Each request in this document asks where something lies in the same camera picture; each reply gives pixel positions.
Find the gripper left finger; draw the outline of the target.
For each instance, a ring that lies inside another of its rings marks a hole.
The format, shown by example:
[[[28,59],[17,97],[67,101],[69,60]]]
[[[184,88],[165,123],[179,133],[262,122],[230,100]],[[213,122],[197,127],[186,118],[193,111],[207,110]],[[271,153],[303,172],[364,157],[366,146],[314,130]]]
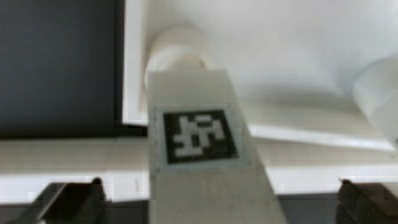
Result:
[[[14,224],[108,224],[103,181],[51,183]]]

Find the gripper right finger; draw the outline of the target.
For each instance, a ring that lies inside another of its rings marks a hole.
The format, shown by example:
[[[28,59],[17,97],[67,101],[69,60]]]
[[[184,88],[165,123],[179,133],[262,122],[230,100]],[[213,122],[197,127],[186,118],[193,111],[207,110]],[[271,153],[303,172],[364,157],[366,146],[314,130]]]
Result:
[[[398,182],[341,181],[335,224],[398,224]]]

